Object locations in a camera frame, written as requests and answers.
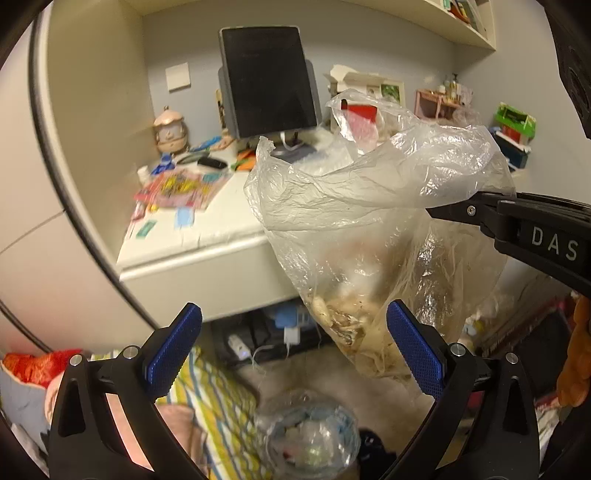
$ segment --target snack package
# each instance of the snack package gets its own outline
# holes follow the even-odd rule
[[[134,199],[160,208],[205,210],[228,179],[229,175],[225,173],[191,173],[178,169],[165,171],[140,190]]]

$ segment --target yellow striped fabric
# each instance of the yellow striped fabric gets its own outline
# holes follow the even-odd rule
[[[93,360],[117,356],[93,355]],[[199,427],[206,432],[210,480],[269,480],[271,472],[261,463],[253,416],[255,397],[207,362],[194,347],[166,397],[157,404],[184,404],[195,411]]]

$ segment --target black screen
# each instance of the black screen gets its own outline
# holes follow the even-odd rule
[[[241,138],[316,126],[297,27],[226,28],[220,34]]]

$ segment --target floor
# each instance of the floor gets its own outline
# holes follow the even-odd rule
[[[411,440],[433,402],[412,379],[364,377],[335,346],[258,368],[243,367],[238,375],[258,391],[261,404],[292,388],[326,394],[352,410],[359,427],[373,430],[388,451],[397,453]]]

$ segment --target white shelf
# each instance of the white shelf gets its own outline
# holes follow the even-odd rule
[[[141,15],[199,0],[125,0]],[[420,25],[443,38],[461,45],[496,50],[495,30],[490,1],[480,2],[479,9],[489,39],[430,0],[342,0],[379,10]]]

